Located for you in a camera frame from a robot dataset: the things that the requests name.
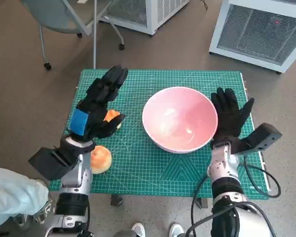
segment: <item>bowl rim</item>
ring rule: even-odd
[[[173,89],[173,88],[184,88],[184,89],[189,89],[189,90],[192,90],[192,91],[195,91],[197,92],[198,94],[202,95],[209,103],[210,105],[212,106],[212,108],[214,109],[215,111],[215,119],[216,119],[216,123],[215,123],[215,129],[214,129],[214,132],[213,134],[210,136],[210,138],[205,142],[203,143],[202,145],[198,146],[198,147],[195,147],[195,148],[192,148],[192,149],[184,149],[184,150],[173,150],[171,148],[168,148],[167,146],[165,146],[164,144],[161,144],[161,143],[157,143],[153,137],[150,135],[150,133],[147,131],[146,127],[145,127],[145,121],[144,121],[144,112],[145,112],[145,108],[147,106],[147,104],[150,102],[150,100],[152,100],[157,94],[161,93],[161,92],[164,92],[166,90],[169,90],[169,89]],[[186,87],[186,86],[172,86],[172,87],[168,87],[168,88],[164,88],[156,93],[154,93],[148,100],[147,102],[145,103],[145,106],[143,108],[143,112],[142,112],[142,123],[143,123],[143,126],[144,126],[144,130],[145,132],[148,134],[148,136],[151,138],[151,140],[156,143],[158,146],[162,147],[162,148],[166,148],[167,151],[173,151],[175,153],[190,153],[190,152],[194,152],[202,147],[204,147],[206,144],[208,144],[211,139],[213,138],[214,134],[216,133],[216,130],[217,130],[217,127],[218,127],[218,115],[217,115],[217,111],[216,111],[216,108],[214,106],[214,104],[212,103],[212,101],[206,96],[204,95],[202,92],[198,91],[198,90],[195,90],[193,88],[190,88],[190,87]]]

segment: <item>vent grille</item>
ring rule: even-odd
[[[218,48],[282,65],[296,48],[296,18],[231,5]]]
[[[107,15],[147,27],[146,0],[113,1]]]
[[[186,3],[186,0],[158,0],[158,23],[166,21],[177,12],[177,8],[181,8],[184,3]]]

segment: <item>table leg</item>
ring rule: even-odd
[[[97,59],[97,0],[94,0],[94,23],[93,23],[93,69],[96,68]]]
[[[195,202],[195,204],[200,208],[208,208],[208,199],[207,198],[198,198]]]
[[[111,206],[121,206],[124,203],[123,198],[120,195],[111,195]]]

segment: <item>chair leg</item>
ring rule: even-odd
[[[116,28],[116,26],[110,21],[110,19],[107,16],[103,16],[103,18],[105,18],[110,25],[113,27],[113,29],[115,30],[115,32],[117,33],[118,37],[121,40],[121,44],[119,45],[119,50],[124,50],[125,49],[125,44],[124,44],[124,39],[123,36],[120,34],[119,30]]]
[[[44,59],[44,67],[46,68],[46,70],[49,71],[51,69],[51,65],[49,64],[45,55],[44,35],[43,35],[43,28],[41,24],[39,25],[39,36],[40,36],[40,43],[41,43],[41,51]]]

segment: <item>pink bowl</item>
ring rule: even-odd
[[[218,117],[212,102],[187,87],[170,87],[154,94],[143,110],[149,137],[172,153],[189,153],[205,146],[214,136]]]

